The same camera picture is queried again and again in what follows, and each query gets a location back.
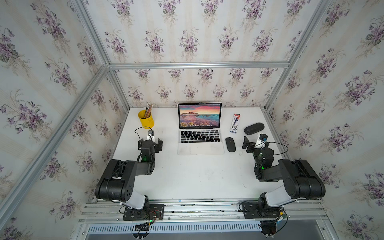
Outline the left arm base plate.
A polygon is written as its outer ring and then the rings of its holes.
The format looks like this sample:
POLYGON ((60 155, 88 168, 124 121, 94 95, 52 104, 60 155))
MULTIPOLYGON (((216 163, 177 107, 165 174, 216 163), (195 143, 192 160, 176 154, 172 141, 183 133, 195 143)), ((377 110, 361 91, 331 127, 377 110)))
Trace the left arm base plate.
POLYGON ((125 208, 123 214, 124 221, 157 221, 163 220, 164 218, 164 208, 163 204, 150 204, 149 207, 142 210, 125 208))

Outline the black wireless mouse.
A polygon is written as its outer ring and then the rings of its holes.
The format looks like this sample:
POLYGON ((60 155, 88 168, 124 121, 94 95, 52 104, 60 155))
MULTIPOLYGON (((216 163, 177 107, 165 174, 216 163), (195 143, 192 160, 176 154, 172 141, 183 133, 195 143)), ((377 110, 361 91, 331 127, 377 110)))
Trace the black wireless mouse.
POLYGON ((225 141, 226 141, 226 146, 227 146, 228 152, 234 153, 236 151, 236 144, 235 144, 234 139, 231 137, 227 137, 225 139, 225 141))

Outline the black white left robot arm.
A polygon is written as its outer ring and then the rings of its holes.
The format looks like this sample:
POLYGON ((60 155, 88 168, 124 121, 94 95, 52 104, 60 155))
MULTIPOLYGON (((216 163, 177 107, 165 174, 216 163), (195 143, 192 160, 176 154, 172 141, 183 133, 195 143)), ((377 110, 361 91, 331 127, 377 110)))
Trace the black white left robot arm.
POLYGON ((112 159, 108 162, 99 182, 95 196, 97 199, 119 202, 132 210, 147 210, 149 198, 134 189, 137 176, 151 175, 156 166, 156 154, 163 150, 163 141, 139 140, 140 154, 135 161, 112 159))

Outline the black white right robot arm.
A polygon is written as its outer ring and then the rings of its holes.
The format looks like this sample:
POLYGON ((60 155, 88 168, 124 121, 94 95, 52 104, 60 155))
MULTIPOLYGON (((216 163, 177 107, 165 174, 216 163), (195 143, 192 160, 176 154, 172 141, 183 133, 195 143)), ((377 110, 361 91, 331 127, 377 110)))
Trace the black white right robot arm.
POLYGON ((269 148, 267 138, 267 135, 261 134, 257 142, 250 142, 244 137, 242 144, 242 148, 254 157, 254 173, 259 182, 283 182, 277 189, 260 195, 258 208, 278 208, 295 200, 324 197, 326 187, 308 161, 282 159, 273 165, 275 153, 269 148))

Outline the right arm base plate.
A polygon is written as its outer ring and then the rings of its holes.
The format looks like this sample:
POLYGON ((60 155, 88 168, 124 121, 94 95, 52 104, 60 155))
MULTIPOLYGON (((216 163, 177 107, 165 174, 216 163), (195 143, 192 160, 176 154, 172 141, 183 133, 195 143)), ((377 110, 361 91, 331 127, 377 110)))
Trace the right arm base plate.
POLYGON ((258 203, 241 202, 239 210, 244 214, 245 219, 279 219, 283 210, 277 207, 261 207, 258 203))

